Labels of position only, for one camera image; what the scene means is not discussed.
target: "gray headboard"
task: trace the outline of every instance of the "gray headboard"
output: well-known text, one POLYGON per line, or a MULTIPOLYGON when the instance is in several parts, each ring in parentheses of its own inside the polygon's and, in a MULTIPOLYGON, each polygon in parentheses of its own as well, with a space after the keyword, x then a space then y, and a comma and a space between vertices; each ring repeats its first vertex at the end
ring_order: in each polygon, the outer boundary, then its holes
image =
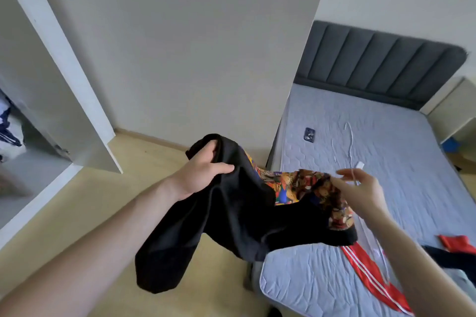
POLYGON ((294 83, 420 109, 466 57, 456 45, 314 21, 294 83))

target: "black garment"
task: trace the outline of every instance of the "black garment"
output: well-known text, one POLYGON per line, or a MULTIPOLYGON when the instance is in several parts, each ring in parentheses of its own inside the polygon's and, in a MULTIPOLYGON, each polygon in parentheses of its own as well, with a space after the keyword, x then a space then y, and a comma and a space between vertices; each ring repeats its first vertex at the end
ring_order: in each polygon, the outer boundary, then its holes
POLYGON ((213 162, 233 164, 235 170, 217 175, 204 190, 172 206, 136 254, 139 287, 152 293, 175 288, 202 233, 249 262, 263 261, 279 248, 319 242, 347 246, 357 240, 354 226, 329 230, 329 214, 312 203, 310 196, 275 206, 275 192, 232 140, 209 134, 186 152, 187 158, 214 139, 213 162))
POLYGON ((440 248, 423 246, 438 266, 442 268, 461 269, 476 286, 476 255, 471 253, 451 253, 440 248))

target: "mattress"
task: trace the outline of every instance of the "mattress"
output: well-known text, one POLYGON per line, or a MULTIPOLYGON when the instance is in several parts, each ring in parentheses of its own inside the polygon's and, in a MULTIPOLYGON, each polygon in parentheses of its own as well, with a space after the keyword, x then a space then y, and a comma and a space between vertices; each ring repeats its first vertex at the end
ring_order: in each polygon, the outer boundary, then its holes
MULTIPOLYGON (((414 240, 440 247, 438 234, 464 234, 476 244, 476 203, 420 112, 294 84, 283 120, 275 170, 333 173, 361 161, 379 179, 390 212, 414 240), (315 129, 314 143, 303 139, 306 127, 315 129)), ((384 278, 397 283, 362 222, 357 218, 359 243, 384 278)), ((259 270, 263 294, 305 316, 402 316, 371 295, 340 248, 276 250, 259 270)))

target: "hand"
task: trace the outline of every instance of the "hand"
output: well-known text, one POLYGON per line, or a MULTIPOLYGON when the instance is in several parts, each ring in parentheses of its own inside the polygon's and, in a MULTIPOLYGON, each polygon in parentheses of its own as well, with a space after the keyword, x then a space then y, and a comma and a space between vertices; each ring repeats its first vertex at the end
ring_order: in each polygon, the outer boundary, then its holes
POLYGON ((211 162, 216 147, 216 140, 209 141, 182 168, 168 177, 173 194, 177 194, 176 200, 184 200, 201 191, 217 174, 230 173, 235 169, 231 164, 211 162))
POLYGON ((377 178, 361 169, 341 169, 336 172, 341 179, 331 177, 331 182, 342 192, 349 206, 366 222, 376 218, 392 218, 385 203, 384 191, 377 178), (348 181, 360 182, 360 185, 348 184, 348 181))

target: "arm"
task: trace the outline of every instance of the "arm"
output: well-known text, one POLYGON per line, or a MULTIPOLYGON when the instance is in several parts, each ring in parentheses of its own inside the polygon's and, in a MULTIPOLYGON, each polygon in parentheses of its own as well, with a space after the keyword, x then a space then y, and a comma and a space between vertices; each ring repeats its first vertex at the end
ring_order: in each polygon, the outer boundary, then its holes
POLYGON ((378 180, 363 170, 338 170, 332 183, 378 239, 416 316, 476 316, 476 305, 396 224, 378 180), (360 185, 350 185, 355 177, 360 185))
POLYGON ((234 166, 211 163, 209 142, 173 175, 153 184, 119 212, 40 268, 0 301, 0 317, 86 316, 178 200, 202 190, 234 166))

